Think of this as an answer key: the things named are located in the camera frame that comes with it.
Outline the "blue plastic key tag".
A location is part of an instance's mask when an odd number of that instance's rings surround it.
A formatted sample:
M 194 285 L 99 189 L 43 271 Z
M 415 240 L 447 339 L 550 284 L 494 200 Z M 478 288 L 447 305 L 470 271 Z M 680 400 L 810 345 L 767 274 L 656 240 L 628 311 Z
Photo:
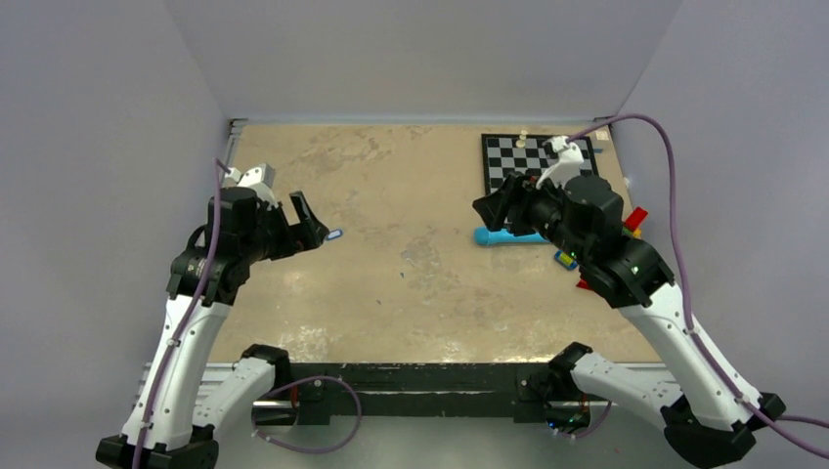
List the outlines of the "blue plastic key tag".
M 343 234 L 344 234 L 343 230 L 340 230 L 340 229 L 333 230 L 327 235 L 326 241 L 332 241 L 332 240 L 338 239 L 340 237 L 343 237 Z

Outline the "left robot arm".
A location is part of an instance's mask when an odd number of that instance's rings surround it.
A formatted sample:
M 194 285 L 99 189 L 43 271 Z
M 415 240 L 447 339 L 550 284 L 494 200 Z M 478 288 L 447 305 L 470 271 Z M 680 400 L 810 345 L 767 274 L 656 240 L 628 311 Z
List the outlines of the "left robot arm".
M 147 381 L 120 433 L 100 440 L 98 462 L 109 468 L 212 468 L 223 434 L 255 399 L 288 393 L 287 352 L 253 345 L 222 384 L 204 400 L 198 397 L 210 352 L 252 266 L 316 249 L 328 235 L 303 192 L 289 197 L 295 224 L 266 191 L 230 187 L 209 199 L 206 223 L 171 264 Z

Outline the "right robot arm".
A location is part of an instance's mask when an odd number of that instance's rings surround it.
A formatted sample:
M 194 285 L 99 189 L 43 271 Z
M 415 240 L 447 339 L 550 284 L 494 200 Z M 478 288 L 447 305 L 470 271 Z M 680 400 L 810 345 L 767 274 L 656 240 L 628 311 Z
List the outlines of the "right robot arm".
M 581 279 L 642 334 L 671 375 L 654 378 L 574 342 L 532 382 L 541 399 L 604 398 L 651 423 L 698 468 L 741 460 L 755 432 L 783 414 L 777 395 L 758 391 L 726 361 L 705 361 L 699 345 L 708 334 L 685 315 L 681 289 L 659 252 L 625 232 L 624 202 L 607 181 L 580 175 L 558 187 L 513 172 L 472 206 L 491 232 L 538 234 L 571 253 Z

